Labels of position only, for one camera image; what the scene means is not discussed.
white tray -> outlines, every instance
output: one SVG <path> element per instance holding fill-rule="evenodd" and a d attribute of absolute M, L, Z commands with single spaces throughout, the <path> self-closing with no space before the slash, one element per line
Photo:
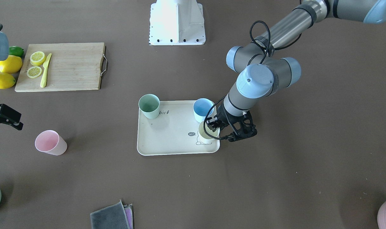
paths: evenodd
<path fill-rule="evenodd" d="M 144 156 L 216 152 L 220 148 L 219 140 L 212 144 L 204 144 L 199 140 L 199 123 L 193 114 L 194 102 L 161 101 L 161 113 L 156 119 L 148 119 L 139 110 L 138 152 Z"/>

tabletop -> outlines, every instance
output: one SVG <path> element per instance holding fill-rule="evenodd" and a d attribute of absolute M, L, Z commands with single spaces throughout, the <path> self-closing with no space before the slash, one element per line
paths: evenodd
<path fill-rule="evenodd" d="M 204 45 L 153 46 L 152 3 L 0 1 L 10 46 L 104 42 L 109 63 L 100 90 L 0 90 L 0 103 L 24 123 L 21 131 L 0 124 L 0 229 L 91 228 L 90 213 L 119 200 L 133 204 L 136 229 L 378 227 L 386 201 L 386 22 L 325 19 L 276 51 L 274 58 L 297 59 L 302 77 L 251 109 L 258 135 L 221 141 L 212 154 L 143 156 L 142 95 L 219 100 L 238 76 L 225 63 L 228 50 L 251 41 L 254 21 L 271 27 L 298 4 L 200 0 Z M 264 30 L 257 25 L 253 34 Z M 64 154 L 36 150 L 47 129 L 65 139 Z"/>

lime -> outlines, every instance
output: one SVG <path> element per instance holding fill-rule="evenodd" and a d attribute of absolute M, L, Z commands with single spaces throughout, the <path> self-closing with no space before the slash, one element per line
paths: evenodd
<path fill-rule="evenodd" d="M 0 72 L 0 89 L 10 88 L 15 82 L 16 80 L 11 74 Z"/>
<path fill-rule="evenodd" d="M 31 55 L 31 64 L 33 66 L 39 66 L 39 65 L 43 64 L 43 62 L 45 62 L 45 60 L 46 60 L 46 56 L 45 56 L 45 53 L 42 51 L 34 52 Z"/>
<path fill-rule="evenodd" d="M 29 78 L 36 78 L 36 77 L 40 76 L 40 74 L 42 74 L 42 69 L 41 69 L 39 66 L 31 67 L 31 68 L 28 69 L 28 71 L 26 72 L 26 75 L 27 75 Z"/>
<path fill-rule="evenodd" d="M 22 57 L 23 56 L 23 48 L 18 47 L 18 46 L 11 46 L 10 47 L 10 55 Z"/>
<path fill-rule="evenodd" d="M 9 55 L 6 60 L 0 61 L 0 72 L 16 73 L 22 67 L 22 59 L 20 57 Z"/>

pink cup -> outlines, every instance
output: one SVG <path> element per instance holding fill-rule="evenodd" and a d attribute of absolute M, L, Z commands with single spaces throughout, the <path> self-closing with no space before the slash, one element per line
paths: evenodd
<path fill-rule="evenodd" d="M 67 149 L 67 143 L 54 130 L 45 130 L 35 140 L 35 147 L 38 151 L 51 155 L 61 155 Z"/>

yellow lemon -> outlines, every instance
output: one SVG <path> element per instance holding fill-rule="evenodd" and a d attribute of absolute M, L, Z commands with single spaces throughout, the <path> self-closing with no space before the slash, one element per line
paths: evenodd
<path fill-rule="evenodd" d="M 45 56 L 45 53 L 42 51 L 34 52 L 31 55 L 31 64 L 33 66 L 39 66 L 39 65 L 43 64 L 43 62 L 45 62 L 45 60 L 46 60 L 46 56 Z"/>
<path fill-rule="evenodd" d="M 41 73 L 42 73 L 42 69 L 39 66 L 34 66 L 28 69 L 28 71 L 26 72 L 26 75 L 29 78 L 36 78 L 40 76 Z"/>
<path fill-rule="evenodd" d="M 16 73 L 22 67 L 22 59 L 20 57 L 9 55 L 6 60 L 0 61 L 0 72 Z"/>
<path fill-rule="evenodd" d="M 0 72 L 0 89 L 10 88 L 15 82 L 16 80 L 11 74 Z"/>

